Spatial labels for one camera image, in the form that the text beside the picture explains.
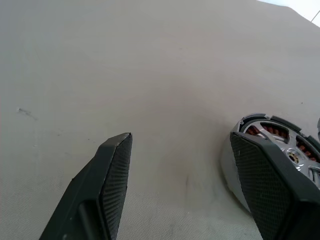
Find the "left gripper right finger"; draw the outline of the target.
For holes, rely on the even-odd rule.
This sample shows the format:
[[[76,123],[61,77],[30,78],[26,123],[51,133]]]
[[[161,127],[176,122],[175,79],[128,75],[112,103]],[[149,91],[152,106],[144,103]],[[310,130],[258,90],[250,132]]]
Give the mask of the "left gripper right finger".
[[[280,148],[240,132],[230,143],[245,201],[264,240],[318,240],[320,190]]]

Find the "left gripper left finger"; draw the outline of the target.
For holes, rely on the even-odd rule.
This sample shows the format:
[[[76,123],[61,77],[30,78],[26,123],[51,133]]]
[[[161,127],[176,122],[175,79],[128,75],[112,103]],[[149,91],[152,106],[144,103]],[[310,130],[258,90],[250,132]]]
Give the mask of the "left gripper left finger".
[[[133,136],[107,139],[72,178],[42,240],[115,240],[125,203]]]

